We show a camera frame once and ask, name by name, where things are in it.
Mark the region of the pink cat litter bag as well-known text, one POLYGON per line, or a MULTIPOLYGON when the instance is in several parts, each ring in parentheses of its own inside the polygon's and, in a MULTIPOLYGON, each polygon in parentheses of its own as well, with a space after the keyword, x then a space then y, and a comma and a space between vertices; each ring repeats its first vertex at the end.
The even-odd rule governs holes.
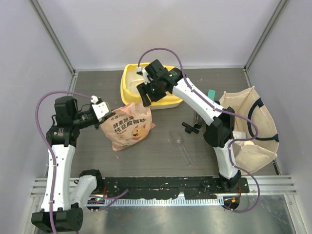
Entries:
POLYGON ((113 112, 115 114, 101 124, 101 129, 111 140, 115 152, 144 140, 155 127, 150 107, 144 107, 142 102, 131 102, 113 112))

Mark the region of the clear plastic scoop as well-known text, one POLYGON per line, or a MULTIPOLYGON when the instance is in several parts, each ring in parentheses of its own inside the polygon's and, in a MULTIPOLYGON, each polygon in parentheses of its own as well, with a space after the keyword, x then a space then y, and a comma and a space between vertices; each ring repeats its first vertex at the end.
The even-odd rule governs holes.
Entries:
POLYGON ((184 141, 183 141, 183 137, 181 136, 181 134, 177 131, 170 131, 169 132, 169 136, 170 136, 170 140, 172 142, 172 144, 177 148, 179 149, 186 165, 188 167, 191 167, 192 166, 192 160, 184 146, 184 141))

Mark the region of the black bag clip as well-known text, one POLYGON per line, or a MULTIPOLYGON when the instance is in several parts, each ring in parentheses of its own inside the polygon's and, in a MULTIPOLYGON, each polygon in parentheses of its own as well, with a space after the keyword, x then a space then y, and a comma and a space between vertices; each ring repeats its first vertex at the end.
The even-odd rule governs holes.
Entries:
POLYGON ((199 129, 202 127, 200 124, 195 124, 194 126, 191 126, 187 124, 186 122, 182 122, 182 126, 185 128, 184 131, 191 134, 194 132, 195 134, 199 133, 199 129))

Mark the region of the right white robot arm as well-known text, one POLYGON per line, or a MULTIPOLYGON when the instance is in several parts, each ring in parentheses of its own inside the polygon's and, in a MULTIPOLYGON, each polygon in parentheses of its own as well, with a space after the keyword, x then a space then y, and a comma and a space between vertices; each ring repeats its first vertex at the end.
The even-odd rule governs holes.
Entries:
POLYGON ((203 137, 214 148, 217 157, 220 187, 227 193, 236 189, 241 171, 236 165, 232 147, 234 110, 231 107, 225 109, 210 100, 192 84, 183 70, 168 70, 157 59, 144 68, 137 66, 136 72, 143 76, 143 82, 137 86, 137 90, 145 107, 170 93, 182 99, 202 117, 206 124, 203 137))

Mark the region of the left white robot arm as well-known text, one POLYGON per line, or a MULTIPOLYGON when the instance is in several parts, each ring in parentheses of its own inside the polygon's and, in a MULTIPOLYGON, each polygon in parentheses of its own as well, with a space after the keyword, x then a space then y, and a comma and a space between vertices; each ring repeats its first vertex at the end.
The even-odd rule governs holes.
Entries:
POLYGON ((80 130, 90 126, 98 129, 114 115, 100 97, 91 96, 89 100, 89 108, 83 111, 72 96, 56 99, 53 124, 43 136, 49 153, 47 185, 40 210, 32 214, 31 222, 45 233, 78 232, 89 196, 100 194, 104 188, 100 171, 90 169, 80 174, 78 184, 70 190, 71 166, 80 130))

